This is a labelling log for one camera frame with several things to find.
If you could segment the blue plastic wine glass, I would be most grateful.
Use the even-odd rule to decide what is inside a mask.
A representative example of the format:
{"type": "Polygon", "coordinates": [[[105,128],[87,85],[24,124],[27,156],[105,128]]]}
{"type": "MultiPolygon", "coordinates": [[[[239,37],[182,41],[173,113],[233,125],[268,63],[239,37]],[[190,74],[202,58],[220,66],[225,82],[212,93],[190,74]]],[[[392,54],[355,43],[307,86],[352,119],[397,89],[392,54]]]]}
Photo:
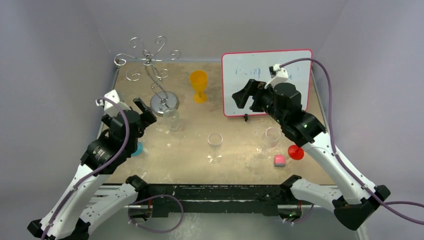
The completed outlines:
{"type": "Polygon", "coordinates": [[[144,149],[143,143],[142,143],[142,142],[140,142],[140,141],[138,141],[138,142],[137,142],[137,148],[136,148],[135,152],[133,152],[133,153],[131,154],[131,156],[132,156],[132,157],[139,156],[139,155],[143,152],[143,149],[144,149]]]}

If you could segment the clear champagne flute glass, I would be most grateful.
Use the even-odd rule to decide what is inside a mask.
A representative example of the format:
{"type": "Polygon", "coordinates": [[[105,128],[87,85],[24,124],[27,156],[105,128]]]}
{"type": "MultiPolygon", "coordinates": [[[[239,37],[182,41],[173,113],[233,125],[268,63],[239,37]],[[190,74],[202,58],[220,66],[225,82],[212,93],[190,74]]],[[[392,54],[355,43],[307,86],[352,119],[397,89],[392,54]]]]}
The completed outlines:
{"type": "Polygon", "coordinates": [[[218,165],[222,161],[222,154],[220,153],[223,137],[219,133],[211,133],[207,138],[210,152],[207,155],[207,161],[211,165],[218,165]]]}

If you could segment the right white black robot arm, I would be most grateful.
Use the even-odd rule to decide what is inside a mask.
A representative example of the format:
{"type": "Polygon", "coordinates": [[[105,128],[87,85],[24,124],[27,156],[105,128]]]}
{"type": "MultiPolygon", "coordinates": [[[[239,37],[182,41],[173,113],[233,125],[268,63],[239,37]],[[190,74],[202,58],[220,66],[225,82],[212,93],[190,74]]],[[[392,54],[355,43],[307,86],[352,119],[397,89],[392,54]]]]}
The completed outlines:
{"type": "Polygon", "coordinates": [[[284,136],[310,155],[337,186],[331,189],[292,176],[280,191],[284,202],[292,204],[302,200],[318,205],[333,212],[343,226],[355,231],[390,196],[385,185],[375,185],[332,146],[324,125],[302,109],[302,95],[293,84],[285,82],[272,87],[250,79],[244,88],[232,94],[232,98],[239,109],[252,98],[250,109],[272,117],[284,136]]]}

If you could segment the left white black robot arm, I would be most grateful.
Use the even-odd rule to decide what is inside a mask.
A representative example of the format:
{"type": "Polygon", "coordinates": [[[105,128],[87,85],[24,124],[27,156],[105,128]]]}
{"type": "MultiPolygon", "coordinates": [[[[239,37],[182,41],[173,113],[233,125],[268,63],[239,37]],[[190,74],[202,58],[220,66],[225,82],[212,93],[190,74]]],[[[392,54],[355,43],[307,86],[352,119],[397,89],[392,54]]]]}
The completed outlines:
{"type": "Polygon", "coordinates": [[[59,201],[45,217],[33,220],[27,226],[35,238],[86,240],[99,224],[120,207],[132,202],[142,205],[148,201],[148,183],[133,175],[115,194],[87,207],[103,183],[138,149],[138,140],[145,129],[157,121],[151,108],[139,97],[133,102],[141,112],[106,97],[96,101],[102,107],[110,103],[117,113],[105,112],[101,120],[107,129],[87,146],[71,183],[59,201]]]}

